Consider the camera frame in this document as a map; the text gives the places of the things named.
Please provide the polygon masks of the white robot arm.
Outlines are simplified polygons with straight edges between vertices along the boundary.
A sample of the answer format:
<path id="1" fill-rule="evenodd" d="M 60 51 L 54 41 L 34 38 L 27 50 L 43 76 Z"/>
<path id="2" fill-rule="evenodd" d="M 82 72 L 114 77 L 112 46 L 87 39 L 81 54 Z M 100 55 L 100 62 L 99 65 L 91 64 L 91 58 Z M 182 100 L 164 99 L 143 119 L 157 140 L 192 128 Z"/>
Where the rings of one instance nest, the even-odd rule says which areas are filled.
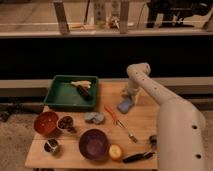
<path id="1" fill-rule="evenodd" d="M 204 115 L 190 101 L 149 77 L 148 63 L 127 67 L 126 91 L 135 96 L 144 89 L 159 105 L 157 114 L 158 171 L 206 171 L 202 131 Z"/>

